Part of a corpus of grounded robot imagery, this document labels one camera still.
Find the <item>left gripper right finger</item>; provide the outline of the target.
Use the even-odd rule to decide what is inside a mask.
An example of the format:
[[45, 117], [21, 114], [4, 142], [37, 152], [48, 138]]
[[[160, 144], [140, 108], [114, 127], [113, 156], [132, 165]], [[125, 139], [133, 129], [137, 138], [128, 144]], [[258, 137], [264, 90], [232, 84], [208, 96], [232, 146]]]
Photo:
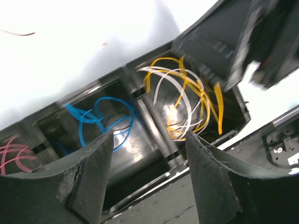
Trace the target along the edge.
[[185, 144], [201, 224], [298, 223], [298, 174], [247, 163], [193, 132]]

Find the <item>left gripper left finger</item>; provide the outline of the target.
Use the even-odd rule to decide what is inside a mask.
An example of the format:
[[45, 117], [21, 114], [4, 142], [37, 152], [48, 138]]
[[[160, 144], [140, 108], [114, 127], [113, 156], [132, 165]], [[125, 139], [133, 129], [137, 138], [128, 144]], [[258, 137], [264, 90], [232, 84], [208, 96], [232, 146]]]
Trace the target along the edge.
[[30, 173], [2, 176], [1, 223], [100, 223], [113, 148], [114, 136], [107, 132]]

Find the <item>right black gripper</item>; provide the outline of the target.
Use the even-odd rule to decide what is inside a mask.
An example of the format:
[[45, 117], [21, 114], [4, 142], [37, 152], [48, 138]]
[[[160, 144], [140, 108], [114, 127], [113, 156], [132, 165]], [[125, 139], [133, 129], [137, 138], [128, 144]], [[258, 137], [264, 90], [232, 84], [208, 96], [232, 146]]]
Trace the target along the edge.
[[218, 0], [173, 41], [172, 51], [223, 91], [259, 62], [251, 80], [271, 88], [299, 67], [299, 2]]

